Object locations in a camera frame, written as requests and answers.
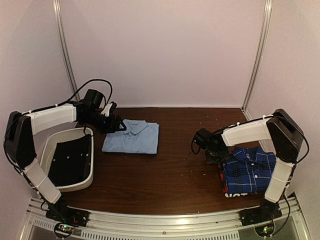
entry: brown wooden surface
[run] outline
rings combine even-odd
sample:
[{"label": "brown wooden surface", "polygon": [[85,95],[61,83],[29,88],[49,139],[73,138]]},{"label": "brown wooden surface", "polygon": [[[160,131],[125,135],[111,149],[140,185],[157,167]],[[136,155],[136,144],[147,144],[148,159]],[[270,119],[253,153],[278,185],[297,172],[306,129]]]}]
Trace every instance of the brown wooden surface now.
[{"label": "brown wooden surface", "polygon": [[[126,214],[208,213],[259,205],[262,195],[226,198],[216,166],[193,155],[197,130],[215,131],[246,119],[238,108],[119,108],[122,119],[159,123],[157,155],[104,153],[94,137],[93,183],[68,192],[70,206]],[[258,142],[242,147],[256,147]]]}]

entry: metal frame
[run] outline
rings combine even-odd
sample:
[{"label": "metal frame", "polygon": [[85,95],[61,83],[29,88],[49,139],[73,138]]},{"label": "metal frame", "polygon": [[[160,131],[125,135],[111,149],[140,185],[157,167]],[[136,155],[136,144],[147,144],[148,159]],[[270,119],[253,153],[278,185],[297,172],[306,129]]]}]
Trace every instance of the metal frame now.
[{"label": "metal frame", "polygon": [[[58,33],[59,41],[61,45],[64,66],[66,69],[67,76],[69,78],[71,90],[73,93],[75,93],[78,90],[78,87],[75,81],[74,72],[72,70],[72,66],[70,62],[70,56],[68,52],[67,41],[66,41],[65,30],[64,30],[63,20],[62,20],[61,8],[60,8],[60,0],[53,0],[52,2],[53,2],[53,11],[54,11],[54,16],[56,21],[57,33]],[[76,101],[80,101],[80,96],[78,93],[74,97]]]},{"label": "metal frame", "polygon": [[[288,201],[299,239],[310,240],[297,199],[291,197]],[[40,209],[41,203],[39,199],[31,199],[18,239],[28,240],[33,226],[53,230],[56,222],[45,217],[46,212]],[[285,219],[289,212],[287,203],[282,200],[279,205],[282,217],[277,220]],[[134,215],[89,210],[87,226],[78,227],[72,236],[85,240],[239,240],[240,230],[253,227],[242,226],[240,210],[184,215]]]},{"label": "metal frame", "polygon": [[260,64],[262,61],[262,54],[264,52],[264,48],[266,45],[267,41],[267,36],[269,32],[269,26],[270,26],[270,20],[271,20],[271,13],[272,13],[272,0],[265,0],[265,5],[264,5],[264,13],[263,13],[263,19],[262,19],[262,27],[261,27],[261,33],[260,33],[260,39],[259,39],[259,44],[258,44],[258,49],[256,51],[255,55],[255,60],[254,60],[254,65],[250,77],[250,82],[249,86],[244,98],[244,102],[242,105],[242,111],[246,111],[257,77],[258,77],[258,72],[260,68]]}]

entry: white basket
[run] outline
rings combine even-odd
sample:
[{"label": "white basket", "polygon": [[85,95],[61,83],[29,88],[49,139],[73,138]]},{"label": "white basket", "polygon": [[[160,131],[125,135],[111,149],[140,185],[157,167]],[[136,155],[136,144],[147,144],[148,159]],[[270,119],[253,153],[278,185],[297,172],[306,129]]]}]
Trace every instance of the white basket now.
[{"label": "white basket", "polygon": [[[90,134],[93,136],[93,131],[90,128],[85,129],[86,134]],[[48,175],[51,162],[54,158],[54,153],[57,147],[57,143],[63,143],[67,141],[76,140],[82,138],[84,136],[84,127],[81,128],[73,128],[64,131],[56,132],[52,134],[45,143],[40,166],[46,175]],[[57,188],[61,192],[72,192],[81,189],[85,189],[90,186],[92,181],[94,180],[94,138],[91,137],[91,163],[90,163],[90,174],[89,176],[82,182],[78,182],[76,184],[67,185],[67,186],[57,186]]]}]

